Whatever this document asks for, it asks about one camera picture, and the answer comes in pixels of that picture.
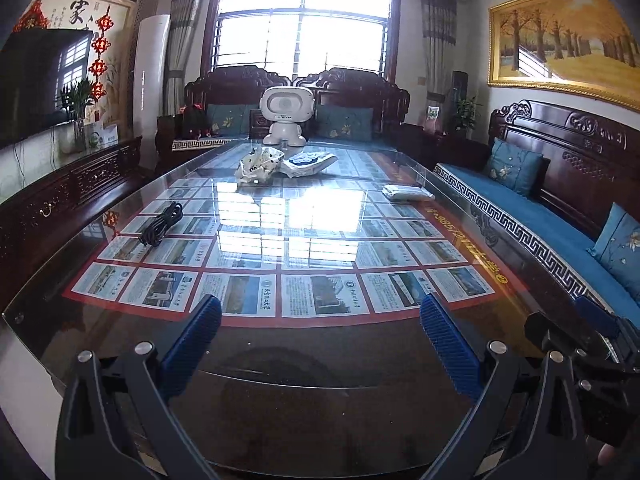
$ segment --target black speaker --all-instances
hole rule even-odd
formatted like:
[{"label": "black speaker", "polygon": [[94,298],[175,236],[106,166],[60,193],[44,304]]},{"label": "black speaker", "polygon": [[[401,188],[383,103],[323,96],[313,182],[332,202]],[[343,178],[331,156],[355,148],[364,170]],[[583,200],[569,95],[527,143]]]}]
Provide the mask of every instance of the black speaker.
[{"label": "black speaker", "polygon": [[466,99],[466,85],[469,82],[469,74],[454,70],[451,75],[451,90],[447,99],[446,121],[444,123],[447,133],[452,134],[456,127],[456,108],[460,99]]}]

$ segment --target black television screen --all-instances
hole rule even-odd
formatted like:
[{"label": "black television screen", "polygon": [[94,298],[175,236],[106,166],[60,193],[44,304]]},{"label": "black television screen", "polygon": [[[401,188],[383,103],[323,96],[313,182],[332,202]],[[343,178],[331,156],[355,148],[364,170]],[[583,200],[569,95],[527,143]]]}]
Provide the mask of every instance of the black television screen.
[{"label": "black television screen", "polygon": [[86,76],[90,30],[27,28],[0,52],[0,148],[68,120],[60,89]]}]

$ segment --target silver bolt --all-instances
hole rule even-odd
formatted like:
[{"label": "silver bolt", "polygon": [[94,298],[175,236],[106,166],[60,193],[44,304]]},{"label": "silver bolt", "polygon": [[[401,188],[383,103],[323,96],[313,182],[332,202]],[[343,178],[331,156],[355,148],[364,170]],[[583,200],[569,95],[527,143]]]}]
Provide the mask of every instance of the silver bolt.
[{"label": "silver bolt", "polygon": [[505,345],[502,341],[491,341],[489,348],[492,352],[497,354],[504,354],[507,351],[507,345]]},{"label": "silver bolt", "polygon": [[136,354],[138,355],[147,355],[151,352],[154,346],[149,341],[143,341],[142,343],[138,343],[136,345]]},{"label": "silver bolt", "polygon": [[89,359],[91,359],[94,355],[91,353],[90,350],[82,350],[79,354],[78,354],[78,361],[80,361],[81,363],[85,363],[87,362]]},{"label": "silver bolt", "polygon": [[564,361],[564,356],[556,350],[551,352],[551,354],[549,354],[549,357],[551,357],[551,360],[556,363],[561,363],[562,361]]}]

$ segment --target gray curtain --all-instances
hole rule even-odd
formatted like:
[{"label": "gray curtain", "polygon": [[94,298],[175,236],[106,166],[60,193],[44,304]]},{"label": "gray curtain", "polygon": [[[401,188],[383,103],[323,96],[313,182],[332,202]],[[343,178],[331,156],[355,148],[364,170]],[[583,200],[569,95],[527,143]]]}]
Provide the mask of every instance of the gray curtain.
[{"label": "gray curtain", "polygon": [[427,67],[427,102],[440,108],[436,127],[442,127],[447,93],[451,86],[451,72],[456,47],[456,0],[422,0],[422,41]]},{"label": "gray curtain", "polygon": [[164,115],[177,114],[184,105],[184,70],[193,43],[201,0],[171,0],[171,25],[164,67]]}]

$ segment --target autumn tree painting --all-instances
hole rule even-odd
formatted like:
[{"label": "autumn tree painting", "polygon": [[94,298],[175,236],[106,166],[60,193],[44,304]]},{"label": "autumn tree painting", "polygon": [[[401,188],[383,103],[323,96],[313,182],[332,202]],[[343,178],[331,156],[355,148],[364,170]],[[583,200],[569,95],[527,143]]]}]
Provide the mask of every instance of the autumn tree painting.
[{"label": "autumn tree painting", "polygon": [[514,0],[491,20],[490,84],[588,88],[640,110],[639,45],[609,0]]}]

